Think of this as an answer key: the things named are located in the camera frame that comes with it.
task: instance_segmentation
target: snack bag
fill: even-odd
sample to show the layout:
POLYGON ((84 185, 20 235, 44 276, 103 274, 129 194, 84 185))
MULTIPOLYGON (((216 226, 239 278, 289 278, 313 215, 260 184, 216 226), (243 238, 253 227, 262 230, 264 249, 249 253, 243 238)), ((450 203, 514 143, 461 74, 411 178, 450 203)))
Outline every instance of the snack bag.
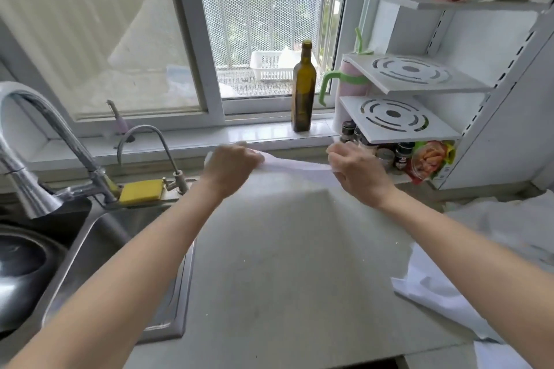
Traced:
POLYGON ((442 168, 444 163, 453 163, 456 151, 449 142, 417 142, 412 157, 408 160, 406 174, 414 184, 421 184, 433 173, 442 168))

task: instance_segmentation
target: yellow sponge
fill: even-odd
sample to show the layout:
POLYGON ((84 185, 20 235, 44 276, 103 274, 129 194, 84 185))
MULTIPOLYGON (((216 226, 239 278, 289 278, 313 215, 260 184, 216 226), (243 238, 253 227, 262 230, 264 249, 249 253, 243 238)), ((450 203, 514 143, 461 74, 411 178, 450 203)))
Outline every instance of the yellow sponge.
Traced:
POLYGON ((137 203, 157 201, 162 197, 162 194, 162 180, 130 182, 123 187, 119 202, 123 206, 128 206, 137 203))

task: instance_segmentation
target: olive oil bottle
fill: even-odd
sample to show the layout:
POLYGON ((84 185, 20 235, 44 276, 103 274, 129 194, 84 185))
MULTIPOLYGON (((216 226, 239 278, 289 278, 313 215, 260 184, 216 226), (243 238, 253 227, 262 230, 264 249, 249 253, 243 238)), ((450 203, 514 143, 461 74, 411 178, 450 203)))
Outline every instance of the olive oil bottle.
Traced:
POLYGON ((311 50, 312 44, 310 40, 302 42, 300 63, 294 66, 291 121, 293 123, 293 130, 296 132, 308 131, 311 125, 315 80, 317 77, 315 67, 311 63, 311 50))

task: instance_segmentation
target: perforated mesh screen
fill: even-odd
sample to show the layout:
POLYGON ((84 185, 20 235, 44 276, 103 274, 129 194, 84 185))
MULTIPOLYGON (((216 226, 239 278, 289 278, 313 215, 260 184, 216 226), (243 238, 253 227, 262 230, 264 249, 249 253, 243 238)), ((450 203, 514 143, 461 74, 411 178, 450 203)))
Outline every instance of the perforated mesh screen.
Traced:
POLYGON ((321 0, 203 0, 220 83, 239 97, 290 94, 289 80, 254 78, 250 56, 257 50, 299 50, 310 39, 319 52, 321 0))

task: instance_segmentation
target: forearm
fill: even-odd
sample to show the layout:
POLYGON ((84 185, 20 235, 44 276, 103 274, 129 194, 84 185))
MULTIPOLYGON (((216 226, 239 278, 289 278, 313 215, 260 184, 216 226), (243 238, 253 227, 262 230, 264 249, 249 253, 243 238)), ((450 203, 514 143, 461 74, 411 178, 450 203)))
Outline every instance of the forearm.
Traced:
POLYGON ((381 210, 404 226, 479 314, 536 368, 554 361, 554 276, 396 191, 381 210))
POLYGON ((222 198, 198 182, 115 254, 11 362, 23 367, 104 367, 130 351, 198 232, 222 198), (45 353, 55 356, 44 360, 45 353))

